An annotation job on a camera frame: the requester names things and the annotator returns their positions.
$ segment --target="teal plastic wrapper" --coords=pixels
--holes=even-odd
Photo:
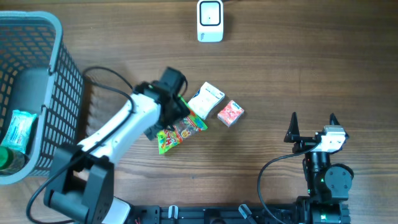
[[[26,153],[26,146],[29,142],[30,130],[37,114],[30,114],[25,111],[12,111],[12,118],[7,134],[1,142],[1,146]]]

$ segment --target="gray plastic basket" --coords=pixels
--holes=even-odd
[[[62,42],[62,25],[48,12],[0,12],[0,140],[13,110],[38,114],[29,162],[0,184],[46,176],[63,142],[75,143],[83,77]]]

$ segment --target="green jar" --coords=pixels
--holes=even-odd
[[[0,175],[11,175],[25,165],[25,155],[19,151],[0,146]]]

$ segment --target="white device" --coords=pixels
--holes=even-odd
[[[224,34],[224,5],[221,0],[200,0],[197,4],[198,40],[220,42]]]

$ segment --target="wood grain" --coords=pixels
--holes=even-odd
[[[283,143],[293,111],[303,135],[334,112],[351,135],[333,155],[354,169],[348,204],[352,223],[398,219],[398,4],[372,1],[231,1],[224,5],[220,43],[196,40],[196,3],[35,4],[63,24],[64,42],[80,69],[103,65],[137,84],[166,66],[188,78],[186,100],[208,81],[246,111],[227,128],[213,111],[209,129],[160,156],[142,136],[116,171],[115,195],[136,205],[259,203],[256,179],[270,159],[291,152]],[[98,81],[127,90],[107,74]],[[125,99],[92,89],[86,105],[92,133]],[[227,104],[224,100],[220,107]],[[0,188],[0,223],[27,223],[25,205],[43,179]],[[306,194],[301,158],[264,174],[268,202]],[[46,221],[64,217],[35,203]]]

